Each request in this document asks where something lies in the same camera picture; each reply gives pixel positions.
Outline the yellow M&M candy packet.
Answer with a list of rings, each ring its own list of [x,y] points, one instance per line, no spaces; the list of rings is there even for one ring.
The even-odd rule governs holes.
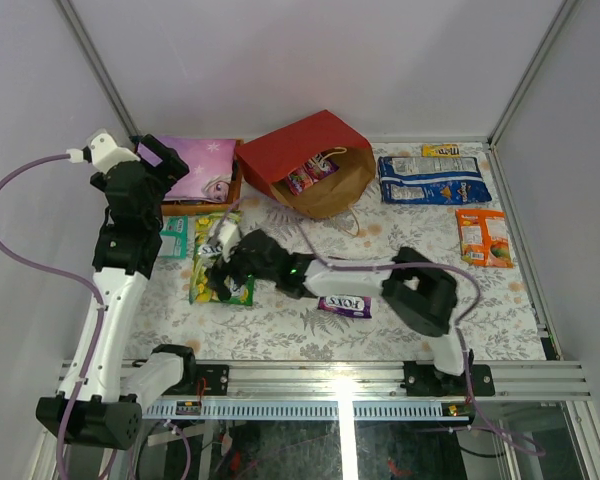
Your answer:
[[[424,157],[460,157],[461,152],[458,144],[425,144],[421,148]]]

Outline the red brown paper bag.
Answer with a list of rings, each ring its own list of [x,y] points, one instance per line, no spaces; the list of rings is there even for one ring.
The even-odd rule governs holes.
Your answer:
[[[286,178],[319,154],[336,170],[293,194]],[[236,148],[236,155],[247,183],[316,220],[350,210],[376,176],[368,140],[327,110],[249,141]]]

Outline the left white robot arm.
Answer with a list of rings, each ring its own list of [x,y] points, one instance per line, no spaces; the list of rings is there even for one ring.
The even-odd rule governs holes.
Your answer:
[[[37,420],[60,445],[127,450],[143,413],[167,392],[188,394],[199,381],[191,348],[163,344],[127,379],[122,357],[141,297],[158,257],[164,197],[189,172],[156,137],[137,141],[159,159],[151,164],[106,132],[82,150],[96,172],[90,183],[106,198],[92,265],[94,288],[73,361],[57,393],[42,397]]]

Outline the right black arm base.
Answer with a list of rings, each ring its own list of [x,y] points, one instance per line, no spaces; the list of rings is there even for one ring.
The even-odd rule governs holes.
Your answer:
[[[475,396],[495,395],[493,375],[488,365],[475,364],[473,357],[470,357],[469,374]],[[415,397],[468,396],[465,373],[460,376],[442,373],[432,363],[404,362],[400,387],[406,390],[408,396]]]

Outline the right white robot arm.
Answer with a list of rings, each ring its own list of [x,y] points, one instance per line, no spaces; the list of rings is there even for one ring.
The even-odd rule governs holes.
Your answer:
[[[433,263],[410,247],[388,260],[367,261],[290,252],[260,229],[244,234],[229,224],[208,243],[219,256],[205,276],[220,301],[231,298],[229,279],[237,285],[268,281],[293,299],[381,298],[409,329],[428,339],[443,392],[458,394],[470,385],[472,373],[451,322],[458,303],[453,275],[461,270]]]

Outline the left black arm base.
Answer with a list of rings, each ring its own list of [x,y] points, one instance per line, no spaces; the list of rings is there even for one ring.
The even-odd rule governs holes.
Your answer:
[[[161,344],[155,347],[143,366],[151,361],[177,360],[182,366],[180,375],[159,375],[159,380],[164,384],[159,388],[160,395],[185,395],[196,394],[200,397],[226,396],[229,386],[230,367],[223,364],[199,365],[195,358],[194,350],[189,346]]]

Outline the blue Doritos chip bag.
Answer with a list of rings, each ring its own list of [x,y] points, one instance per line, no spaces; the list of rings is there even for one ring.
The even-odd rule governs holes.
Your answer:
[[[475,157],[383,156],[377,167],[386,204],[455,206],[492,200]]]

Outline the green yellow snack packet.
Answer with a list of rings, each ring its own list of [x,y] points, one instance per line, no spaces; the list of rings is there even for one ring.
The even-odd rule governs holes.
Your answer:
[[[194,262],[211,265],[218,258],[228,262],[232,250],[242,239],[241,220],[240,211],[198,216],[195,221]]]

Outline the purple Fox's berries packet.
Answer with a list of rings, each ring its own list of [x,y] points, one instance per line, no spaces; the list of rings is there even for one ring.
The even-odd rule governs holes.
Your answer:
[[[347,318],[371,319],[371,299],[351,295],[321,297],[318,309]]]

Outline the orange snack packet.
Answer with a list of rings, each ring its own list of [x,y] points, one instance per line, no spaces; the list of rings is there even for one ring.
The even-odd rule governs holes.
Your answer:
[[[469,265],[512,268],[505,214],[487,209],[455,212],[461,259]]]

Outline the teal red snack packet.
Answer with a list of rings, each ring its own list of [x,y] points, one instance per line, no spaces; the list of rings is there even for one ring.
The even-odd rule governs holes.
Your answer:
[[[187,256],[188,217],[165,217],[160,238],[162,241],[158,253],[160,258],[184,259]]]

